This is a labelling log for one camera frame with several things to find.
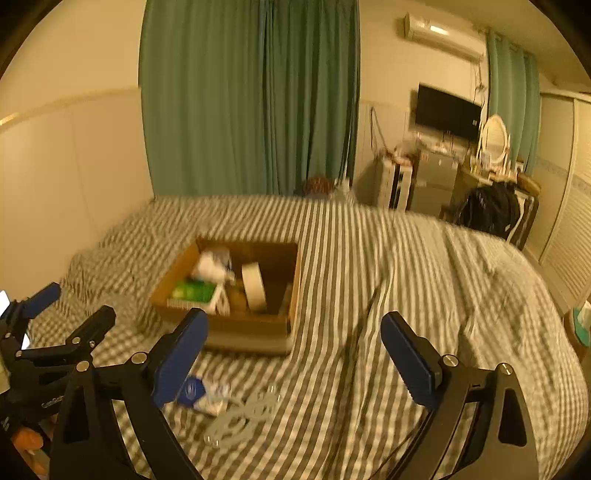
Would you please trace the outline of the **black wall television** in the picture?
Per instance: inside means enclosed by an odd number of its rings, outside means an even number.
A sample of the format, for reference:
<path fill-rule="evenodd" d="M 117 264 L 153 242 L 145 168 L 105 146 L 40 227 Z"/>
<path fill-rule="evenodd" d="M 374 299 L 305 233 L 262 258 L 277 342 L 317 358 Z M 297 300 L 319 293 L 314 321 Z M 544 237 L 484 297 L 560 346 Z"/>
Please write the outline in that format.
<path fill-rule="evenodd" d="M 415 123 L 455 137 L 476 141 L 482 107 L 436 88 L 420 84 Z"/>

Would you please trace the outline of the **black bag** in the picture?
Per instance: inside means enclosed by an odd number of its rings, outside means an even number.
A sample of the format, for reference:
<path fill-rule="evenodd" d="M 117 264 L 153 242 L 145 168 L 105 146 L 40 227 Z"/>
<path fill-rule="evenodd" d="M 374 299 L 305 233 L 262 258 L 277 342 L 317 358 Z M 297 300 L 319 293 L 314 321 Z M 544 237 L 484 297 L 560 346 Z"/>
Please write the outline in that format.
<path fill-rule="evenodd" d="M 468 194 L 459 210 L 457 224 L 507 240 L 517 226 L 520 213 L 514 185 L 493 182 Z"/>

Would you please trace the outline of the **green curtain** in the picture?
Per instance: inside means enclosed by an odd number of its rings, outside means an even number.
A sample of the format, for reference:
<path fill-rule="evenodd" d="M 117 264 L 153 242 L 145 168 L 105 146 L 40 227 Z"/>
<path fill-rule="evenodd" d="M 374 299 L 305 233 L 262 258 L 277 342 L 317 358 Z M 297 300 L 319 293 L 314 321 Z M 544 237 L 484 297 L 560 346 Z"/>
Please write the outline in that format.
<path fill-rule="evenodd" d="M 511 136 L 510 161 L 532 174 L 540 130 L 540 80 L 535 55 L 497 32 L 487 33 L 488 113 L 498 114 Z"/>
<path fill-rule="evenodd" d="M 139 86 L 158 195 L 300 192 L 353 176 L 355 1 L 150 1 Z"/>

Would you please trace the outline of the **blue white packet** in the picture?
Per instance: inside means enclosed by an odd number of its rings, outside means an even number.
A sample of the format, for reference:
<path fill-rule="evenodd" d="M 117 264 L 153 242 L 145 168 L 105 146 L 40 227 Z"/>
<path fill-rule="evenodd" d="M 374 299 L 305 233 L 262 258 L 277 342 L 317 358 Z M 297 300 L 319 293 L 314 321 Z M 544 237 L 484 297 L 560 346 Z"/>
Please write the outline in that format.
<path fill-rule="evenodd" d="M 218 416 L 228 408 L 228 385 L 187 377 L 177 395 L 176 403 L 209 416 Z"/>

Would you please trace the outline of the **lit smartphone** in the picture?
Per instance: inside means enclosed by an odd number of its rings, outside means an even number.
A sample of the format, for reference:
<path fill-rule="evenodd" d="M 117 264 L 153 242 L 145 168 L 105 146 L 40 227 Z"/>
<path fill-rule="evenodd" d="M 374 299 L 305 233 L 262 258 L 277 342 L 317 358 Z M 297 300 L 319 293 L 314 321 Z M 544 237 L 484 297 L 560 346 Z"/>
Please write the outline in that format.
<path fill-rule="evenodd" d="M 0 291 L 0 314 L 3 314 L 10 305 L 10 299 L 5 290 Z M 28 349 L 30 346 L 30 339 L 27 334 L 24 334 L 22 341 L 22 348 Z"/>

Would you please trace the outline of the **cardboard box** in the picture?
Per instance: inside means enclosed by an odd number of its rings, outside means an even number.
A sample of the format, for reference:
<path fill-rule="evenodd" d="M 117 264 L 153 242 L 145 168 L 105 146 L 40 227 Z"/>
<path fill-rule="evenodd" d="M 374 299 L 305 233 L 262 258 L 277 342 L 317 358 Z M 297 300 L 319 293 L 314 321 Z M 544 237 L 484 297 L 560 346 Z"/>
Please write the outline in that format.
<path fill-rule="evenodd" d="M 290 354 L 296 337 L 297 298 L 301 281 L 301 251 L 294 242 L 197 238 L 174 260 L 153 291 L 150 302 L 161 318 L 177 324 L 188 313 L 166 305 L 175 285 L 190 278 L 200 253 L 212 247 L 228 248 L 235 281 L 222 285 L 228 295 L 228 315 L 206 314 L 209 349 L 249 354 Z M 253 312 L 242 284 L 242 265 L 259 263 L 266 291 L 266 311 Z"/>

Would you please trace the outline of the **small grey fridge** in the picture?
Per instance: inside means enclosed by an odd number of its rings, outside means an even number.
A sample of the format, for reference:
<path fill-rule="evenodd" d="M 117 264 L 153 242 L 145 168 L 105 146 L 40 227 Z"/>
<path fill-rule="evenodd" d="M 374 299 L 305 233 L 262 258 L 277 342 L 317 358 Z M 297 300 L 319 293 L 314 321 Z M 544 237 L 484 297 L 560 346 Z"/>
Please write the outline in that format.
<path fill-rule="evenodd" d="M 439 217 L 451 203 L 459 162 L 450 155 L 421 149 L 415 167 L 410 210 Z"/>

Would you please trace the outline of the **white green medicine box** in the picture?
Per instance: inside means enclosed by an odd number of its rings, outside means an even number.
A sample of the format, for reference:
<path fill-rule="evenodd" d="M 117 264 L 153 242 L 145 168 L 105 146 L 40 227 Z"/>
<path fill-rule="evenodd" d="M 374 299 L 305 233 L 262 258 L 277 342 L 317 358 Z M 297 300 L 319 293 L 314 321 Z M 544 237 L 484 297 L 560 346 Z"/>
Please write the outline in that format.
<path fill-rule="evenodd" d="M 199 308 L 207 314 L 228 315 L 228 295 L 222 284 L 201 280 L 179 281 L 166 299 L 168 307 L 190 310 Z"/>

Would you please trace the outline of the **large water bottle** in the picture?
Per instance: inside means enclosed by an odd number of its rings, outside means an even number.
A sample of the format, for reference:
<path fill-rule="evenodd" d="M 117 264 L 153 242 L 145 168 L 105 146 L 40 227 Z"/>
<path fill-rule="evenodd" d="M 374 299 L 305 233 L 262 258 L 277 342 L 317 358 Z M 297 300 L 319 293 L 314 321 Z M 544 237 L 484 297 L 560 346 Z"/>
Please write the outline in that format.
<path fill-rule="evenodd" d="M 331 199 L 335 202 L 356 204 L 356 195 L 352 190 L 351 184 L 349 184 L 349 178 L 335 180 Z"/>

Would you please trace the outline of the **white air conditioner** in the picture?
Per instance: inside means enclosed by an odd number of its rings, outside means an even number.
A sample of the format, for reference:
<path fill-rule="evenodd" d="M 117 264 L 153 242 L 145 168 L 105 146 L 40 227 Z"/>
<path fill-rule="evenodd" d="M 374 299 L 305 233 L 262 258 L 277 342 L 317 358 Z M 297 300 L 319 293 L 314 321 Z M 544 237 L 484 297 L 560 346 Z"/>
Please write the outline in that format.
<path fill-rule="evenodd" d="M 408 40 L 430 45 L 473 63 L 482 62 L 486 56 L 484 41 L 410 13 L 404 18 L 404 33 Z"/>

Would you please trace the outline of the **white plastic bottle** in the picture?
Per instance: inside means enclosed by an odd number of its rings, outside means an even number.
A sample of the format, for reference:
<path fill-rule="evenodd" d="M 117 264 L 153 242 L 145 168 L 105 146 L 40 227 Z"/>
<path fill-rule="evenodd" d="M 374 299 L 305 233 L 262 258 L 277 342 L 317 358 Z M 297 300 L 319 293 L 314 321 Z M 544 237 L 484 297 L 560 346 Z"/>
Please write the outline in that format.
<path fill-rule="evenodd" d="M 190 272 L 190 278 L 214 284 L 235 281 L 228 248 L 212 247 L 202 251 Z"/>

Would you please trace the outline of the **tape roll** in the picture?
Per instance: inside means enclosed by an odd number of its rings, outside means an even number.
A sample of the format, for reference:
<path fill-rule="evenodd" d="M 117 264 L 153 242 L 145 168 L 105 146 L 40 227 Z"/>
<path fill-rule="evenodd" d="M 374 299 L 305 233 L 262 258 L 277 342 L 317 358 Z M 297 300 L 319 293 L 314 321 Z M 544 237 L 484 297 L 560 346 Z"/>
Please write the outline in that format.
<path fill-rule="evenodd" d="M 242 265 L 242 284 L 249 309 L 253 312 L 266 311 L 266 291 L 259 263 L 252 262 Z"/>

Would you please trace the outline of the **oval white mirror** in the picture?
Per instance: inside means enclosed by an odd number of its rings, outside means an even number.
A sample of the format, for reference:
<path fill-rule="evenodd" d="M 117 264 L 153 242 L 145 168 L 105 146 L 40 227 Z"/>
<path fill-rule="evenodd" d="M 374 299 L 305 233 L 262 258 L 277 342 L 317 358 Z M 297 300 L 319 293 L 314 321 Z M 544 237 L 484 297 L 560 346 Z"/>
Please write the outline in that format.
<path fill-rule="evenodd" d="M 493 169 L 504 165 L 509 154 L 510 135 L 499 114 L 490 116 L 481 130 L 479 157 Z"/>

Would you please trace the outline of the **white suitcase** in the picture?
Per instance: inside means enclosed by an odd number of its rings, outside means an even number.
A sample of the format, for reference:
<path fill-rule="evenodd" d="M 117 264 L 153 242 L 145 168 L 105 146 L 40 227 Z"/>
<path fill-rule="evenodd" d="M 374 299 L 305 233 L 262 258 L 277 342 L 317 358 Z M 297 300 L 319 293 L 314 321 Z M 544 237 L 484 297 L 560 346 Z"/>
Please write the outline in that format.
<path fill-rule="evenodd" d="M 406 211 L 409 203 L 413 164 L 406 157 L 383 157 L 377 163 L 375 205 Z"/>

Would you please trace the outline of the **brown patterned cushion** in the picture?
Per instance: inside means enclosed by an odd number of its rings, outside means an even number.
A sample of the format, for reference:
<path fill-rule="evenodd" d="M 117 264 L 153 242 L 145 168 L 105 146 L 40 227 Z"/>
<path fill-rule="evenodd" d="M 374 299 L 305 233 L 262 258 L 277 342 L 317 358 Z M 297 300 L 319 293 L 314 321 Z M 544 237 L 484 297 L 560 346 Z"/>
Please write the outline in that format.
<path fill-rule="evenodd" d="M 325 177 L 308 178 L 301 187 L 305 198 L 330 198 L 334 190 L 334 181 Z"/>

